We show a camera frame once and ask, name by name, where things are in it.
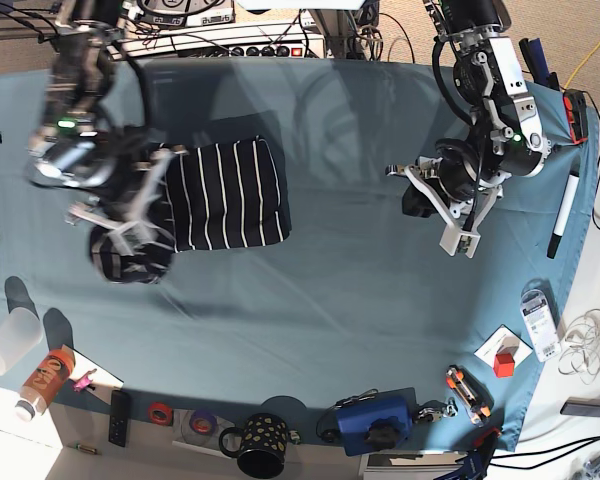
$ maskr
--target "white plastic cup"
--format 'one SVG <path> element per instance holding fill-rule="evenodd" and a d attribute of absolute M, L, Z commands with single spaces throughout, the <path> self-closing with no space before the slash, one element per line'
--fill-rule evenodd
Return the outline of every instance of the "white plastic cup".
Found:
<path fill-rule="evenodd" d="M 0 376 L 42 340 L 42 322 L 26 308 L 14 308 L 0 324 Z"/>

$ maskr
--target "blue container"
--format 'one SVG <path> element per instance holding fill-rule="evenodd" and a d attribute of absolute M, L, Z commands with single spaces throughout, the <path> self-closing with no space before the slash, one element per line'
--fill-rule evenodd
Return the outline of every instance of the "blue container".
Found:
<path fill-rule="evenodd" d="M 365 400 L 336 410 L 336 419 L 344 451 L 349 457 L 374 451 L 371 445 L 364 443 L 364 438 L 371 426 L 378 421 L 388 423 L 400 432 L 401 440 L 398 444 L 411 433 L 411 415 L 403 397 Z"/>

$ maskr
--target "tape roll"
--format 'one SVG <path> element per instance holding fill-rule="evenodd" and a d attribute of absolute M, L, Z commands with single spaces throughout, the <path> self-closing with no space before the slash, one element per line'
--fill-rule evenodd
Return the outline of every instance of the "tape roll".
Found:
<path fill-rule="evenodd" d="M 218 428 L 216 417 L 206 410 L 196 410 L 189 420 L 191 430 L 199 435 L 213 435 Z"/>
<path fill-rule="evenodd" d="M 156 425 L 168 427 L 173 423 L 173 409 L 164 403 L 152 403 L 149 406 L 149 420 Z"/>

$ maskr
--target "orange bottle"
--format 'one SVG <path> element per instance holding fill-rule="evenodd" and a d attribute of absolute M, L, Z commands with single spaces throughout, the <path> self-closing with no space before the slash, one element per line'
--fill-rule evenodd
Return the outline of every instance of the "orange bottle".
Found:
<path fill-rule="evenodd" d="M 18 418 L 30 422 L 36 415 L 42 415 L 69 379 L 74 367 L 71 354 L 64 350 L 51 350 L 22 385 L 20 400 L 16 404 Z"/>

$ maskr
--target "green led light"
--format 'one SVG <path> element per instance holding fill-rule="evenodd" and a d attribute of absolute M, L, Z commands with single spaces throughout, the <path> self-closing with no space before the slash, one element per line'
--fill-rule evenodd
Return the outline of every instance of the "green led light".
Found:
<path fill-rule="evenodd" d="M 73 120 L 59 120 L 58 126 L 60 128 L 75 128 L 76 122 L 74 122 Z"/>

